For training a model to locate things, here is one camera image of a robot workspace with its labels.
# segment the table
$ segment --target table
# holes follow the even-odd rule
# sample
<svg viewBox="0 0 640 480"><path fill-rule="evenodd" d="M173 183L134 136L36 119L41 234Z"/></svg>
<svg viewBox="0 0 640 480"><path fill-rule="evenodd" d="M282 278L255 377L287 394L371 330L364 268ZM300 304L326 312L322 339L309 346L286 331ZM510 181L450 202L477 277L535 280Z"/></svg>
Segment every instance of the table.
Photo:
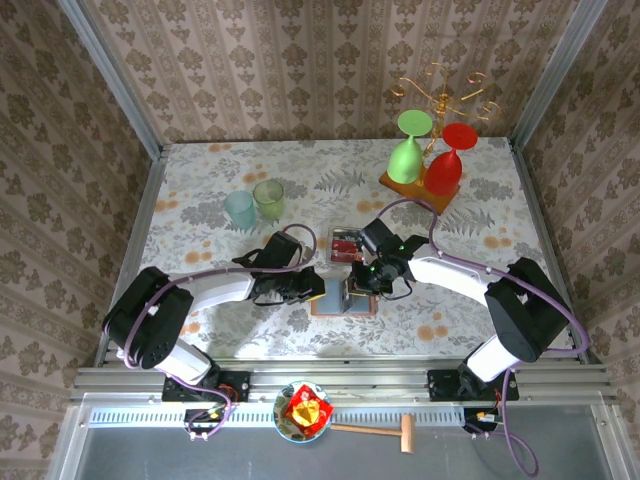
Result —
<svg viewBox="0 0 640 480"><path fill-rule="evenodd" d="M255 142L174 145L151 220L141 268L193 272L228 263L262 247L294 222L319 238L316 271L346 276L348 266L327 261L331 226L362 227L400 196L378 183L398 140ZM439 140L432 158L447 150ZM539 239L504 138L481 138L461 155L463 179L436 228L445 251L505 268L528 256L546 270ZM261 218L239 230L222 202L237 189L275 178L285 190L279 221ZM391 210L383 220L407 238L426 235L430 213L416 205ZM309 244L303 230L291 233ZM397 293L403 289L397 283ZM189 343L214 358L465 357L494 333L488 311L440 287L419 284L396 302L381 300L375 317L311 317L308 304L255 307L227 303L185 322ZM569 345L567 334L554 346Z"/></svg>

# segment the hammer head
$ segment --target hammer head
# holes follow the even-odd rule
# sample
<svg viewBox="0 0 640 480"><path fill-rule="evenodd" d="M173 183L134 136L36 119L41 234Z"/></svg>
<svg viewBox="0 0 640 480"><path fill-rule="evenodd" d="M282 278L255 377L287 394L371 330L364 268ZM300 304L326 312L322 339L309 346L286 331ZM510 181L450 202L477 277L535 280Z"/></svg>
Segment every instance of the hammer head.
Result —
<svg viewBox="0 0 640 480"><path fill-rule="evenodd" d="M413 415L402 415L402 436L400 437L400 451L402 453L413 453L415 439L413 436L416 428L416 419Z"/></svg>

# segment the golden metal stand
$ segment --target golden metal stand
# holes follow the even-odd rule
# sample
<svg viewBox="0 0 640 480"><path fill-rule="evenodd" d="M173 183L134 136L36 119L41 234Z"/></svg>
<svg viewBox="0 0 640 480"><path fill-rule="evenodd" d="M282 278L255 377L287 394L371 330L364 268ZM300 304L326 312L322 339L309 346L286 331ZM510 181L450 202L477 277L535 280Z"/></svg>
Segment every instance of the golden metal stand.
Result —
<svg viewBox="0 0 640 480"><path fill-rule="evenodd" d="M467 100L486 91L487 88L489 88L492 85L492 83L490 83L489 85L483 86L478 90L476 90L475 92L465 95L460 99L454 99L446 93L447 82L449 80L449 69L445 67L442 63L431 62L429 65L434 66L436 68L434 68L433 71L431 71L432 69L430 68L430 66L428 66L425 69L425 74L427 76L433 76L438 69L440 69L443 72L444 83L442 85L442 90L441 90L442 93L438 95L430 95L427 92L425 92L422 88L420 88L420 86L415 81L407 77L398 78L396 82L391 86L391 93L393 93L397 97L404 97L407 95L407 87L402 85L401 82L407 82L408 84L413 85L418 90L418 92L420 92L424 97L428 98L432 103L432 105L429 107L429 110L435 113L436 119L434 120L433 128L431 129L431 141L429 142L427 147L424 149L424 152L422 154L423 159L426 159L429 156L429 154L433 151L433 146L436 140L442 136L442 130L445 127L444 116L447 113L447 111L457 113L458 115L462 115L463 117L470 117L470 118L484 120L484 121L494 120L496 118L499 118L503 113L502 107L500 107L500 105L492 101L486 101L482 103L482 109L486 113L481 115L475 115L472 113L463 113L457 108L453 108L450 105L451 103L453 103L454 105L463 104ZM467 81L472 85L477 84L478 86L480 86L486 78L487 76L481 72L473 72L467 75ZM420 177L417 181L422 183L422 178Z"/></svg>

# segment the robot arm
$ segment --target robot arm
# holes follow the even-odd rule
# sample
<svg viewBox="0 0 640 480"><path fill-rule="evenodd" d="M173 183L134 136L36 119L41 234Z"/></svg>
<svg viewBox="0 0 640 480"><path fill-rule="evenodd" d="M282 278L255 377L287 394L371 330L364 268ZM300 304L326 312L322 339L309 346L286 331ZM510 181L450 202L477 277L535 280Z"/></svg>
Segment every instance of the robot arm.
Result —
<svg viewBox="0 0 640 480"><path fill-rule="evenodd" d="M458 368L462 389L473 397L516 363L535 362L567 326L567 319L543 299L505 278L491 283L490 269L479 272L442 258L428 245L427 238L414 235L403 242L380 219L362 229L360 237L376 258L369 265L352 264L349 293L391 294L393 281L403 278L440 285L489 309L496 334ZM519 259L509 266L509 273L565 305L533 260Z"/></svg>
<svg viewBox="0 0 640 480"><path fill-rule="evenodd" d="M145 268L107 314L103 331L124 349L143 309L161 288L168 288L148 308L144 321L133 332L129 357L143 369L156 368L189 385L197 385L205 377L215 376L218 369L211 358L178 338L185 319L194 312L226 302L252 300L256 305L270 305L257 300L272 293L281 297L279 303L289 304L324 295L324 280L313 267L295 269L307 253L293 237L276 232L264 249L235 258L232 264L210 275L201 272L175 275L194 277L182 283L182 287L168 288L170 275L155 267ZM288 271L272 273L285 267L289 267ZM216 381L209 383L215 387Z"/></svg>

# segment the hammer handle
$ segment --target hammer handle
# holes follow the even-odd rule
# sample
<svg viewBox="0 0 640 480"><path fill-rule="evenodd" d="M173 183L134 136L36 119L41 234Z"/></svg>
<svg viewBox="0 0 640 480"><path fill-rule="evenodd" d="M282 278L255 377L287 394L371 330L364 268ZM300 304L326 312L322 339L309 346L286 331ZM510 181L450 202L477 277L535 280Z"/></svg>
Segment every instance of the hammer handle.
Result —
<svg viewBox="0 0 640 480"><path fill-rule="evenodd" d="M339 425L334 423L331 424L331 430L355 433L373 433L375 435L392 435L394 437L402 436L402 432L400 430L392 430L390 428L358 427L356 425Z"/></svg>

